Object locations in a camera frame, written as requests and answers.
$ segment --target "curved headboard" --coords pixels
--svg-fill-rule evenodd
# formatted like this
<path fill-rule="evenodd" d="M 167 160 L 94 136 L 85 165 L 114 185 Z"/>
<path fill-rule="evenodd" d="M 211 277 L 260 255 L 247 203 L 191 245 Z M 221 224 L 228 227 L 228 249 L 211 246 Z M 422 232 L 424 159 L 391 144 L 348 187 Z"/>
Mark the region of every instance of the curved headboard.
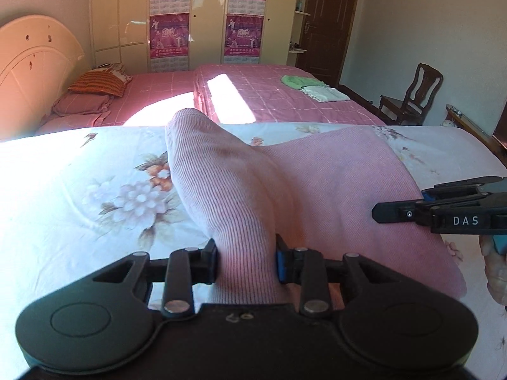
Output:
<path fill-rule="evenodd" d="M 74 35 L 54 18 L 25 16 L 0 28 L 0 139 L 37 127 L 90 69 Z"/>

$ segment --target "white towel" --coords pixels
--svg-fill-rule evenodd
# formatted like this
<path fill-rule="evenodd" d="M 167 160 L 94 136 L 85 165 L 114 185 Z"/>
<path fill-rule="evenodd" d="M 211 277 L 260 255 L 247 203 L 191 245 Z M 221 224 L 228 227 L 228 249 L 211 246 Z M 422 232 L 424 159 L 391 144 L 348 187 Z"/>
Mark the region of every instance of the white towel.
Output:
<path fill-rule="evenodd" d="M 336 88 L 316 87 L 311 85 L 304 87 L 301 91 L 317 100 L 319 103 L 325 103 L 327 101 L 350 101 L 349 96 L 339 92 Z"/>

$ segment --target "pink sweater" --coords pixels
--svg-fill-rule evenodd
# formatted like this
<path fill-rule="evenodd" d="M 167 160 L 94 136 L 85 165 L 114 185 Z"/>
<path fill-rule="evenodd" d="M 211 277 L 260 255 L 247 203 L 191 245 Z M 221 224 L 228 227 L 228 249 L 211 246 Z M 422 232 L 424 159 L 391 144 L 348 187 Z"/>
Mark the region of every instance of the pink sweater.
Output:
<path fill-rule="evenodd" d="M 360 253 L 453 297 L 465 280 L 442 239 L 413 223 L 377 224 L 380 201 L 421 198 L 405 166 L 368 127 L 284 144 L 243 143 L 194 109 L 167 126 L 174 186 L 219 249 L 211 302 L 297 304 L 276 275 L 275 234 L 339 260 Z M 341 306 L 331 287 L 335 307 Z"/>

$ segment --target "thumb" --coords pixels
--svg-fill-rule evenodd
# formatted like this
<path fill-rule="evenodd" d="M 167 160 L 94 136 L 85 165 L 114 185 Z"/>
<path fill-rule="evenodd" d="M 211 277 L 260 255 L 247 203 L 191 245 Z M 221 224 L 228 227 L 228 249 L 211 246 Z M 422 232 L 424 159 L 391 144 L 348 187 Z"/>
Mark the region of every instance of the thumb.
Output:
<path fill-rule="evenodd" d="M 479 236 L 478 243 L 481 246 L 481 254 L 487 257 L 493 250 L 493 236 Z"/>

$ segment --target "teal handle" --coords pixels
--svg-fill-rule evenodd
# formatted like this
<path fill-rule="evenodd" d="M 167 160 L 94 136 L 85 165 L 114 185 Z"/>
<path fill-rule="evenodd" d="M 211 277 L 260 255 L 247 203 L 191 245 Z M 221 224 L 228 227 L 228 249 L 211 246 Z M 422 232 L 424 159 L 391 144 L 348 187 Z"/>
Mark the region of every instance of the teal handle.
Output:
<path fill-rule="evenodd" d="M 493 243 L 498 254 L 502 256 L 507 254 L 507 235 L 493 236 Z"/>

